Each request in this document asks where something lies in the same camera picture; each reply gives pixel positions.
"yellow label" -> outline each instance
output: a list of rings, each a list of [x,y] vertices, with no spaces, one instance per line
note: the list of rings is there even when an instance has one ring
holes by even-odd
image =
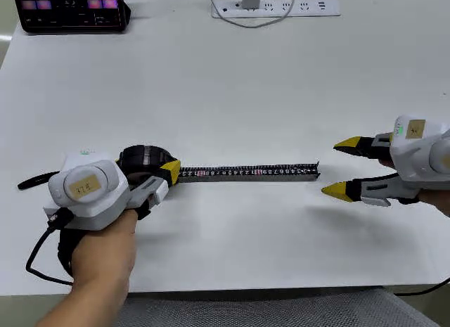
[[[80,199],[94,191],[97,191],[101,188],[100,183],[98,182],[97,176],[92,174],[86,178],[83,178],[81,181],[77,181],[76,183],[70,184],[69,189],[73,194],[75,200]]]
[[[445,155],[442,159],[442,163],[445,165],[445,167],[450,169],[450,155]]]
[[[425,129],[425,120],[411,120],[408,124],[406,139],[421,139]]]

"human hand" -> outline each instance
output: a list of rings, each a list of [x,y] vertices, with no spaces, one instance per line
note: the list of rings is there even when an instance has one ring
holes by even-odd
[[[386,167],[395,169],[391,160],[381,160],[380,163]],[[422,190],[418,194],[421,202],[434,205],[440,212],[450,217],[450,191],[448,190]]]
[[[136,259],[137,220],[136,211],[127,210],[104,230],[83,237],[72,254],[74,288],[103,283],[117,286],[126,297]]]

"black device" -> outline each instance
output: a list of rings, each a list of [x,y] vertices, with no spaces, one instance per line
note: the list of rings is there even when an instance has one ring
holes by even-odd
[[[121,32],[131,10],[124,0],[15,0],[26,32]]]

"table surface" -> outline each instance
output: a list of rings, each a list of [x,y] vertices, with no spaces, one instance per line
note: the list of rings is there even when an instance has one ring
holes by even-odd
[[[129,0],[125,34],[27,36],[0,70],[0,295],[65,293],[24,270],[46,228],[40,186],[80,148],[162,146],[185,166],[321,161],[302,183],[184,184],[137,228],[132,291],[435,283],[450,220],[348,204],[325,185],[389,174],[332,150],[413,113],[449,121],[448,0],[340,0],[339,18],[244,30],[208,0]],[[65,277],[57,235],[37,267]]]

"white power strip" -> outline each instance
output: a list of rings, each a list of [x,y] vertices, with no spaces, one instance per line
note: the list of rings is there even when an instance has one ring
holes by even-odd
[[[217,9],[224,18],[276,18],[286,14],[291,0],[261,1],[258,9],[243,9],[240,1],[214,0]],[[214,6],[211,15],[219,18]],[[289,16],[339,16],[338,0],[295,0]]]

